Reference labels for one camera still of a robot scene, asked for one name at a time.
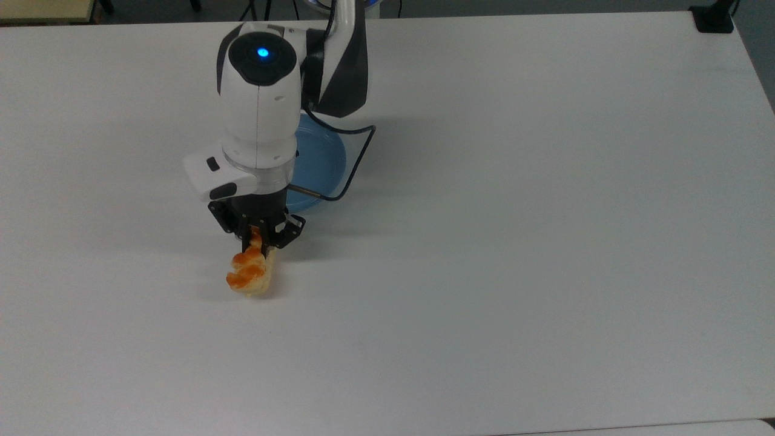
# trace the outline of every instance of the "floor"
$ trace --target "floor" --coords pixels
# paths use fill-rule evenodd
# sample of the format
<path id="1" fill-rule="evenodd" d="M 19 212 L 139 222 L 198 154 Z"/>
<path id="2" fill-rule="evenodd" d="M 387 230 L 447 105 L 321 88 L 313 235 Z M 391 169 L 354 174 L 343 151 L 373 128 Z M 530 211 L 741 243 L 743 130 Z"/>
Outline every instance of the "floor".
<path id="1" fill-rule="evenodd" d="M 102 14 L 102 24 L 142 22 L 212 22 L 237 21 L 247 0 L 201 0 L 201 11 L 195 12 L 188 0 L 112 0 L 115 11 Z M 301 19 L 324 18 L 307 6 L 307 0 L 296 0 Z M 585 12 L 685 11 L 691 5 L 710 5 L 712 0 L 405 0 L 401 17 L 491 16 L 520 14 L 554 14 Z M 266 0 L 257 0 L 259 19 Z M 381 3 L 382 18 L 398 15 L 399 0 Z M 272 20 L 295 19 L 292 0 L 274 0 Z M 775 108 L 775 1 L 741 0 L 735 23 L 764 91 Z"/>

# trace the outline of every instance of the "bread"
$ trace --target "bread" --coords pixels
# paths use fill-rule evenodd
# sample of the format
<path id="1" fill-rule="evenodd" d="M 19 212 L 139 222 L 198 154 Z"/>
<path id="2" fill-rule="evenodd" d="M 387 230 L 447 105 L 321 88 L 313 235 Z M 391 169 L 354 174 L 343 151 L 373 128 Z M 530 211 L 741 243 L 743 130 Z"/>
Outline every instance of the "bread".
<path id="1" fill-rule="evenodd" d="M 276 250 L 269 247 L 264 257 L 261 254 L 261 233 L 256 227 L 251 228 L 251 233 L 247 250 L 232 258 L 234 272 L 226 275 L 226 282 L 231 289 L 247 296 L 263 295 L 269 289 Z"/>

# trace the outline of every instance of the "white table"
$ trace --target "white table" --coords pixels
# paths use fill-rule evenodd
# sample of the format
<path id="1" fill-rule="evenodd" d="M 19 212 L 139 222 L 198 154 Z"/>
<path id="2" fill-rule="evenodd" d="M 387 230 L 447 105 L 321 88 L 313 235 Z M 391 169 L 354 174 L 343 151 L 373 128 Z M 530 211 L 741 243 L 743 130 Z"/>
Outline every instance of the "white table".
<path id="1" fill-rule="evenodd" d="M 379 127 L 271 299 L 188 186 L 234 23 L 0 29 L 3 434 L 775 416 L 775 117 L 689 13 L 369 21 Z"/>

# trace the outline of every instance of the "black mounting clamp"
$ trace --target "black mounting clamp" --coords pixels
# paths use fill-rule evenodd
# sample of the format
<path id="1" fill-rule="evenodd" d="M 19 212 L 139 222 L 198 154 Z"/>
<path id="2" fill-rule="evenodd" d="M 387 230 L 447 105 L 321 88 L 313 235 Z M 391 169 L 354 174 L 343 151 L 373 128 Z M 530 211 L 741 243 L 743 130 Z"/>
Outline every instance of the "black mounting clamp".
<path id="1" fill-rule="evenodd" d="M 732 33 L 735 25 L 729 9 L 738 0 L 718 0 L 710 6 L 691 6 L 694 24 L 701 33 Z"/>

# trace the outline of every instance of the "black cable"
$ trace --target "black cable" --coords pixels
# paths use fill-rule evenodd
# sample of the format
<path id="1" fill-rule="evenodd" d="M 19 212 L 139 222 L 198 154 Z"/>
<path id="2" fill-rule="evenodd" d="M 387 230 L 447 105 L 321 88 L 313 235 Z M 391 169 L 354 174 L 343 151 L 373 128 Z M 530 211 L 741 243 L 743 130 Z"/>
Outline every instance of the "black cable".
<path id="1" fill-rule="evenodd" d="M 350 171 L 350 176 L 347 178 L 347 182 L 345 182 L 344 187 L 342 188 L 342 191 L 337 195 L 333 197 L 324 196 L 320 192 L 312 191 L 311 189 L 307 189 L 301 186 L 297 185 L 288 185 L 288 189 L 291 191 L 296 191 L 301 194 L 305 194 L 307 196 L 315 197 L 317 199 L 323 199 L 327 202 L 335 202 L 340 200 L 344 195 L 347 193 L 347 189 L 350 188 L 350 183 L 353 182 L 353 178 L 355 177 L 355 172 L 358 171 L 358 165 L 360 165 L 360 161 L 363 159 L 363 155 L 366 153 L 366 149 L 369 147 L 369 143 L 371 142 L 371 138 L 374 137 L 374 133 L 377 131 L 377 126 L 372 124 L 371 126 L 364 127 L 362 129 L 355 129 L 355 130 L 344 130 L 344 129 L 337 129 L 334 126 L 329 125 L 322 119 L 318 118 L 308 105 L 304 105 L 304 112 L 307 113 L 307 115 L 312 118 L 313 121 L 315 121 L 320 126 L 325 127 L 328 130 L 331 130 L 334 133 L 341 133 L 345 135 L 357 135 L 358 133 L 366 133 L 369 132 L 369 136 L 366 138 L 366 142 L 363 143 L 363 147 L 360 149 L 360 153 L 358 154 L 358 158 L 355 160 L 355 164 L 353 165 L 353 169 Z"/>
<path id="2" fill-rule="evenodd" d="M 336 7 L 336 0 L 331 0 L 331 10 L 329 11 L 329 23 L 325 26 L 325 33 L 323 33 L 323 41 L 329 38 L 331 33 L 331 26 L 334 24 L 334 8 Z"/>
<path id="3" fill-rule="evenodd" d="M 245 12 L 243 12 L 243 14 L 241 16 L 239 16 L 239 19 L 237 21 L 242 21 L 242 20 L 245 19 L 245 16 L 247 15 L 248 11 L 250 11 L 250 7 L 253 6 L 253 2 L 254 1 L 255 0 L 249 0 L 247 2 L 247 7 L 245 8 Z"/>

